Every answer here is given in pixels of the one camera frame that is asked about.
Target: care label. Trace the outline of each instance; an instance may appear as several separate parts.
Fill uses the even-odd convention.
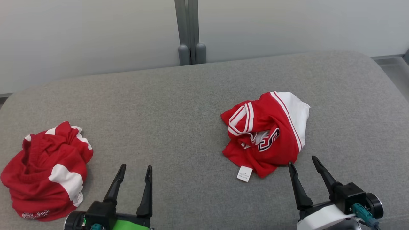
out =
[[[237,179],[240,179],[245,182],[249,182],[252,171],[253,171],[252,168],[241,166],[237,174]]]

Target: gray fabric surface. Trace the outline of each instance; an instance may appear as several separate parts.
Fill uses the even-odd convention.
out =
[[[86,210],[101,200],[121,163],[127,171],[118,212],[135,213],[153,166],[152,226],[161,229],[295,229],[286,167],[249,183],[222,154],[220,114],[269,91],[292,92],[311,106],[306,146],[296,162],[307,194],[328,199],[311,161],[317,155],[342,183],[354,182],[383,202],[383,229],[409,226],[409,106],[370,58],[321,52],[124,72],[52,82],[13,94],[0,110],[0,169],[23,138],[68,120],[94,149]],[[61,229],[64,219],[28,221],[0,186],[0,229]]]

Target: sports jersey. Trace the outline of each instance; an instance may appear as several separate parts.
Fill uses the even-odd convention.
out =
[[[63,122],[24,138],[22,150],[1,173],[12,207],[20,217],[52,221],[67,216],[81,204],[87,177],[85,165],[93,155],[81,131]]]
[[[221,115],[231,138],[223,154],[261,178],[295,162],[305,144],[309,108],[290,92],[268,92],[237,104]]]

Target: white trim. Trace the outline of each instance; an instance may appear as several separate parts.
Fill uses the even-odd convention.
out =
[[[271,96],[278,102],[278,104],[280,104],[280,106],[281,106],[281,108],[283,109],[285,115],[287,116],[288,122],[290,123],[291,128],[292,128],[292,131],[294,132],[295,139],[297,140],[298,152],[300,152],[300,151],[301,151],[301,148],[302,148],[302,147],[301,147],[301,142],[300,142],[300,140],[298,139],[298,134],[297,134],[297,132],[296,132],[296,130],[295,130],[295,128],[294,128],[294,125],[293,125],[292,122],[291,122],[292,120],[291,120],[290,115],[289,115],[288,112],[287,112],[286,106],[285,106],[285,105],[281,102],[281,100],[274,94],[274,92],[270,92],[270,94],[271,94]]]
[[[250,146],[249,146],[248,144],[245,144],[244,142],[241,143],[241,146],[242,146],[244,149],[250,148]]]
[[[45,132],[45,134],[50,134],[50,135],[55,135],[55,129],[58,127],[58,125],[52,129],[47,130],[47,132]]]
[[[246,104],[244,104],[230,117],[228,131],[235,136],[240,136],[242,134],[249,134],[250,140],[253,141],[254,137],[252,133],[246,132],[246,130],[243,130],[242,132],[236,128],[237,123],[246,115],[248,115],[248,110],[247,110]]]
[[[302,102],[294,94],[290,92],[276,92],[278,97],[284,102],[290,113],[290,118],[292,119],[292,124],[294,129],[298,134],[299,140],[301,142],[301,148],[304,147],[306,141],[306,126],[307,119],[310,116],[310,106]]]
[[[248,103],[249,107],[249,129],[248,132],[253,131],[253,119],[254,119],[254,111],[253,111],[253,104],[251,102]]]
[[[28,141],[31,141],[31,136],[30,136],[30,134],[29,134],[27,137],[25,137],[24,139],[26,139],[26,140],[28,140]]]
[[[48,179],[52,182],[59,183],[67,192],[70,201],[75,207],[81,204],[83,195],[82,176],[76,172],[70,172],[64,165],[56,164],[51,171]]]
[[[78,126],[75,126],[75,125],[71,126],[71,128],[72,128],[72,129],[78,129],[78,133],[77,133],[77,136],[76,136],[76,137],[78,138],[78,140],[80,140],[80,141],[82,141],[82,142],[84,142],[84,143],[87,143],[87,144],[88,144],[88,149],[91,150],[91,149],[92,149],[92,146],[91,146],[91,144],[88,142],[88,139],[82,137],[82,135],[81,135],[81,133],[80,133],[80,132],[82,132],[82,129],[81,129],[80,127],[78,127]]]
[[[248,131],[248,128],[249,128],[249,119],[250,119],[250,116],[249,116],[249,106],[247,105],[247,103],[244,104],[244,106],[245,106],[245,108],[246,108],[246,125],[245,125],[245,127],[244,127],[244,131],[243,131],[243,132],[247,132],[247,131]]]

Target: gray pole base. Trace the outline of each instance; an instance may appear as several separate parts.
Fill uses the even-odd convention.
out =
[[[190,65],[189,47],[187,45],[180,45],[178,51],[180,65]]]
[[[196,45],[196,64],[206,63],[206,45],[198,43]]]

